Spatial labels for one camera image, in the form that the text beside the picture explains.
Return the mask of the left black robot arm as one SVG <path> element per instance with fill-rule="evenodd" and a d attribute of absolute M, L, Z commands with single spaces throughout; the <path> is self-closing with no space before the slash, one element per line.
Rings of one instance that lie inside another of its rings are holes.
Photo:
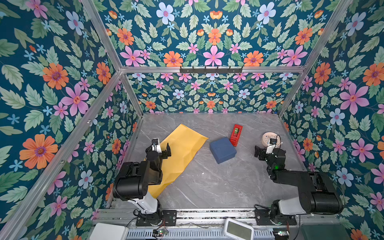
<path fill-rule="evenodd" d="M 169 144 L 163 150 L 158 139 L 146 148 L 146 159 L 141 162 L 126 162 L 115 179 L 113 197 L 133 204 L 137 220 L 153 226 L 162 223 L 163 211 L 160 202 L 149 193 L 149 186 L 160 185 L 163 180 L 163 160 L 172 156 Z"/>

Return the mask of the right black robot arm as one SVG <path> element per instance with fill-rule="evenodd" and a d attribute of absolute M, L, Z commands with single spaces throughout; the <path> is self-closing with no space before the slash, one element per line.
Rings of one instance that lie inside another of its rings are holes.
<path fill-rule="evenodd" d="M 255 146 L 255 157 L 267 163 L 267 173 L 274 183 L 298 189 L 297 197 L 275 200 L 269 207 L 269 218 L 275 225 L 294 216 L 335 215 L 343 211 L 343 201 L 327 174 L 286 170 L 286 151 L 275 145 L 266 149 Z"/>

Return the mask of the blue gift box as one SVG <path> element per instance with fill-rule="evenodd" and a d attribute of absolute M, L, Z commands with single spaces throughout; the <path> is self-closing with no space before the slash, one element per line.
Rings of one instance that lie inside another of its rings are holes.
<path fill-rule="evenodd" d="M 218 164 L 234 158 L 237 154 L 237 150 L 227 137 L 211 142 L 210 151 Z"/>

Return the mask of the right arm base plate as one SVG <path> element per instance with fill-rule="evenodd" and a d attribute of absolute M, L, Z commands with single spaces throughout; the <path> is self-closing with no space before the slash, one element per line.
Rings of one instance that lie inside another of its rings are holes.
<path fill-rule="evenodd" d="M 258 226 L 297 226 L 293 215 L 282 215 L 279 211 L 271 212 L 267 209 L 255 209 L 255 219 Z"/>

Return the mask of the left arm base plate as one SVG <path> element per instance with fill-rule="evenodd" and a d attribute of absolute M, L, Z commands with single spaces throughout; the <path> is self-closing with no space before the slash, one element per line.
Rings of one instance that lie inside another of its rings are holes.
<path fill-rule="evenodd" d="M 136 221 L 137 227 L 160 227 L 162 225 L 175 226 L 177 221 L 176 210 L 162 210 L 153 214 L 140 214 Z"/>

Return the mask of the yellow orange wrapping paper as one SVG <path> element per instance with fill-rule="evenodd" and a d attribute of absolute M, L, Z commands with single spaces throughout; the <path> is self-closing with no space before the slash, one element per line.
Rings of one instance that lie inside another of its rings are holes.
<path fill-rule="evenodd" d="M 149 193 L 152 197 L 158 198 L 165 188 L 171 185 L 184 172 L 208 139 L 208 137 L 180 124 L 160 143 L 162 149 L 166 148 L 167 145 L 170 146 L 171 156 L 163 160 L 162 183 L 149 186 Z"/>

